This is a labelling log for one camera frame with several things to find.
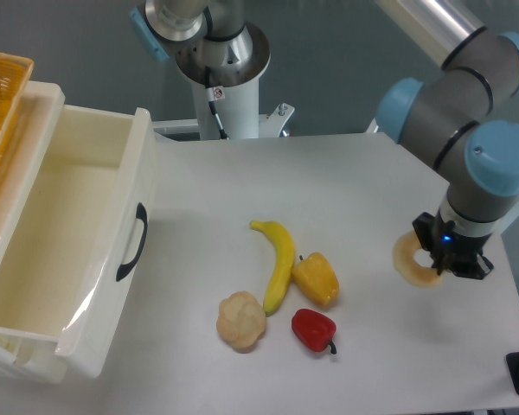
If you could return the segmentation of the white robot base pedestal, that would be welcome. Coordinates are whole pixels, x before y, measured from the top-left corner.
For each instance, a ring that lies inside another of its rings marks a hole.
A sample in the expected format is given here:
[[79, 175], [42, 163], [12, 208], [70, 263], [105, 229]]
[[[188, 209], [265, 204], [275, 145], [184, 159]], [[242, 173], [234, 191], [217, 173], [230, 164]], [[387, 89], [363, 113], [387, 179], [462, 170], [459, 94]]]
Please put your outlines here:
[[280, 103], [260, 112], [260, 77], [271, 59], [260, 28], [246, 22], [227, 41], [202, 38], [175, 54], [182, 76], [190, 83], [197, 133], [202, 141], [281, 137], [295, 108]]

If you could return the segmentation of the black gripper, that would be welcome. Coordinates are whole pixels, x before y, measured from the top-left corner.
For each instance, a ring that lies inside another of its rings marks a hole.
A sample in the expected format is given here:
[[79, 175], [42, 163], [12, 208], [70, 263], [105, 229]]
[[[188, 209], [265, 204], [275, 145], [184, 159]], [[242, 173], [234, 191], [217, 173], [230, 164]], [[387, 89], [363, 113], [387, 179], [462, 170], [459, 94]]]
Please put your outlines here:
[[427, 212], [413, 221], [413, 230], [421, 248], [430, 253], [431, 268], [439, 275], [446, 271], [458, 278], [483, 280], [493, 271], [493, 264], [484, 256], [489, 234], [463, 235], [452, 220], [444, 222], [440, 214]]

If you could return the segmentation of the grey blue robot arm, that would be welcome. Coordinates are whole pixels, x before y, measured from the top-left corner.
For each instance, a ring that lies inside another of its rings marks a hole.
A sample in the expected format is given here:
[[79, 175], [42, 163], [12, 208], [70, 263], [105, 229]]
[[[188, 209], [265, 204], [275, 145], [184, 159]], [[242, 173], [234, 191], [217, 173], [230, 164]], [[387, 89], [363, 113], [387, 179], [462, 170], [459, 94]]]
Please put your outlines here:
[[[456, 1], [382, 1], [442, 69], [429, 86], [408, 78], [381, 99], [376, 126], [447, 180], [436, 214], [421, 214], [397, 240], [395, 269], [410, 284], [435, 285], [448, 271], [481, 280], [492, 271], [486, 241], [519, 200], [519, 124], [485, 122], [519, 93], [519, 34], [494, 35]], [[270, 60], [261, 30], [240, 1], [147, 1], [131, 24], [157, 61], [174, 58], [193, 87], [204, 140], [276, 137], [292, 110], [258, 110], [258, 79]]]

